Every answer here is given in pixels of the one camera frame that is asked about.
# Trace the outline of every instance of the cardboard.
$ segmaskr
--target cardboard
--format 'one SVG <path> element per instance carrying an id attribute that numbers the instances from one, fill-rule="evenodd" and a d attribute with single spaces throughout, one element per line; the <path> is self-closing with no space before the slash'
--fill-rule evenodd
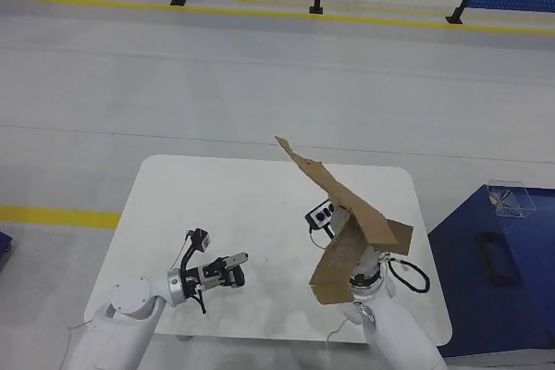
<path id="1" fill-rule="evenodd" d="M 276 137 L 298 168 L 323 189 L 335 206 L 350 213 L 334 240 L 325 248 L 310 280 L 322 304 L 352 302 L 350 277 L 365 248 L 402 255 L 409 253 L 413 227 L 388 220 L 364 199 L 338 182 L 321 162 L 295 154 L 285 139 Z"/>

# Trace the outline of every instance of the yellow line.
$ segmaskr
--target yellow line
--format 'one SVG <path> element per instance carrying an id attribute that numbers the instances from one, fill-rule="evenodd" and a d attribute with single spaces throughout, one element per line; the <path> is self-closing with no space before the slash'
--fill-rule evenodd
<path id="1" fill-rule="evenodd" d="M 120 214 L 109 212 L 0 204 L 0 222 L 115 229 L 120 218 Z"/>
<path id="2" fill-rule="evenodd" d="M 239 4 L 249 4 L 255 6 L 295 6 L 295 7 L 308 7 L 308 4 L 295 1 L 266 1 L 266 0 L 236 0 Z M 346 6 L 343 4 L 324 4 L 325 9 L 334 10 L 347 10 L 347 11 L 366 11 L 374 13 L 390 13 L 390 14 L 402 14 L 402 15 L 412 15 L 412 16 L 430 16 L 430 17 L 441 17 L 444 18 L 450 14 L 450 12 L 433 12 L 426 10 L 410 10 L 410 9 L 393 9 L 385 8 L 380 6 Z M 546 23 L 555 24 L 555 18 L 539 18 L 539 17 L 503 17 L 503 16 L 480 16 L 480 15 L 470 15 L 468 14 L 468 9 L 465 14 L 462 15 L 462 19 L 473 19 L 473 20 L 492 20 L 492 21 L 511 21 L 511 22 L 535 22 L 535 23 Z"/>
<path id="3" fill-rule="evenodd" d="M 201 13 L 201 14 L 218 14 L 227 16 L 249 16 L 249 17 L 268 17 L 268 18 L 284 18 L 284 19 L 313 19 L 321 21 L 337 21 L 348 23 L 363 23 L 363 24 L 379 24 L 389 26 L 403 26 L 422 29 L 442 29 L 442 30 L 456 30 L 456 31 L 480 31 L 492 33 L 514 33 L 514 34 L 529 34 L 538 36 L 555 36 L 555 30 L 551 29 L 529 29 L 523 27 L 507 27 L 507 26 L 483 26 L 475 24 L 455 25 L 448 24 L 445 20 L 440 22 L 422 21 L 422 20 L 406 20 L 406 19 L 389 19 L 389 18 L 370 18 L 370 17 L 357 17 L 357 16 L 343 16 L 343 15 L 315 15 L 307 13 L 294 13 L 284 11 L 271 11 L 271 10 L 257 10 L 257 9 L 236 9 L 236 8 L 221 8 L 221 7 L 207 7 L 207 6 L 166 6 L 158 4 L 144 4 L 144 3 L 125 3 L 116 1 L 102 1 L 102 0 L 39 0 L 42 3 L 49 4 L 62 4 L 73 6 L 105 6 L 105 7 L 121 7 L 130 9 L 146 9 L 146 10 L 164 10 L 164 11 L 177 11 L 184 13 Z"/>

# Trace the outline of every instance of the clear acrylic holder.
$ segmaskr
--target clear acrylic holder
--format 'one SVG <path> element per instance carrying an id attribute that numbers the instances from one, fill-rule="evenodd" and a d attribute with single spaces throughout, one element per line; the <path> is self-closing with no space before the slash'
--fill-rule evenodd
<path id="1" fill-rule="evenodd" d="M 497 216 L 523 218 L 537 209 L 521 181 L 490 180 L 487 193 Z"/>

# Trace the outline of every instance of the black cable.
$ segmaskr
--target black cable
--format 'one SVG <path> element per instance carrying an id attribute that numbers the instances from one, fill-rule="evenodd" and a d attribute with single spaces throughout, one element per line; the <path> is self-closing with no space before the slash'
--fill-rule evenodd
<path id="1" fill-rule="evenodd" d="M 183 288 L 183 295 L 187 293 L 187 278 L 185 277 L 185 271 L 187 271 L 187 263 L 189 262 L 190 258 L 193 256 L 195 252 L 195 248 L 193 248 L 193 244 L 189 246 L 187 252 L 183 258 L 181 258 L 181 264 L 179 265 L 179 278 L 181 279 L 181 287 Z"/>
<path id="2" fill-rule="evenodd" d="M 200 292 L 200 297 L 199 298 L 194 296 L 194 295 L 192 295 L 189 298 L 193 298 L 195 301 L 197 301 L 200 304 L 200 306 L 202 307 L 202 314 L 205 315 L 206 311 L 205 311 L 204 300 L 201 297 L 202 297 L 202 293 Z"/>
<path id="3" fill-rule="evenodd" d="M 416 288 L 413 285 L 411 285 L 411 283 L 409 281 L 400 277 L 399 274 L 397 274 L 397 271 L 395 271 L 395 269 L 392 268 L 392 263 L 391 262 L 397 262 L 401 265 L 407 265 L 410 268 L 412 268 L 413 270 L 415 270 L 419 275 L 422 276 L 422 278 L 424 278 L 425 288 L 423 288 L 423 289 Z M 395 278 L 397 278 L 401 283 L 403 283 L 410 290 L 412 290 L 416 293 L 420 293 L 420 294 L 429 292 L 429 286 L 430 286 L 429 277 L 426 275 L 426 273 L 421 268 L 417 267 L 416 265 L 412 264 L 411 262 L 400 260 L 400 259 L 397 259 L 397 258 L 389 258 L 388 259 L 388 269 L 390 269 L 390 272 L 392 273 L 392 275 Z"/>

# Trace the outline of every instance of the blue barrier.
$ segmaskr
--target blue barrier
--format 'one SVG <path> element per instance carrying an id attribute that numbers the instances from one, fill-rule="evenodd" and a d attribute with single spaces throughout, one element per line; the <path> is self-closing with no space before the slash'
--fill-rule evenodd
<path id="1" fill-rule="evenodd" d="M 467 7 L 555 13 L 555 0 L 469 0 Z"/>

